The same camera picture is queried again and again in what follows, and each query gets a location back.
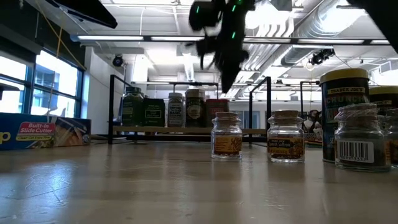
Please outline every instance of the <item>person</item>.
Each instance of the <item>person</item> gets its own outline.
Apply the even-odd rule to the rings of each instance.
[[[318,133],[318,131],[322,128],[321,124],[318,122],[319,115],[320,113],[317,110],[310,111],[308,119],[304,121],[306,133]]]

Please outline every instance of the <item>ziploc box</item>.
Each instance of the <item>ziploc box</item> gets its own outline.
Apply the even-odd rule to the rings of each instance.
[[[89,119],[0,113],[0,150],[84,146],[90,134]]]

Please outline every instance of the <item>window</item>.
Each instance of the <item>window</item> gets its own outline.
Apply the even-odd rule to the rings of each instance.
[[[248,111],[232,111],[238,114],[239,119],[242,121],[242,128],[249,128],[249,112]],[[252,129],[260,128],[260,111],[253,111]]]
[[[46,91],[34,89],[31,114],[64,116],[67,118],[75,117],[76,100],[53,94]]]
[[[19,80],[25,80],[27,66],[0,56],[0,73]]]
[[[4,91],[2,93],[2,98],[0,100],[0,112],[21,113],[22,112],[22,104],[24,102],[25,87],[23,85],[5,81],[5,80],[0,80],[0,83],[14,86],[19,89],[19,91]]]
[[[80,117],[81,70],[44,51],[37,56],[35,69],[12,55],[0,55],[4,56],[0,56],[0,83],[19,89],[3,92],[0,113]]]
[[[44,51],[37,56],[35,84],[76,96],[77,80],[77,68]]]

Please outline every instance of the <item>ceiling light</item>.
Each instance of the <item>ceiling light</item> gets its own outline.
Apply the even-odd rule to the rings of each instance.
[[[181,42],[193,42],[203,39],[203,37],[167,37],[167,36],[155,36],[151,37],[153,41],[181,41]]]
[[[245,37],[245,44],[290,43],[289,38]]]
[[[362,44],[363,40],[341,40],[341,39],[300,39],[300,44]]]
[[[295,49],[333,49],[333,46],[322,45],[293,45]]]
[[[169,82],[131,82],[136,85],[169,85]]]
[[[142,36],[112,36],[112,35],[78,35],[77,38],[79,40],[90,40],[90,41],[99,41],[99,40],[107,40],[107,41],[121,41],[121,40],[144,40]]]
[[[372,40],[371,44],[390,44],[388,40]]]

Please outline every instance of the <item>barcode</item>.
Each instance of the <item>barcode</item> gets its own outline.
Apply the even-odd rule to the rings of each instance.
[[[373,142],[337,141],[338,158],[354,162],[374,162]]]

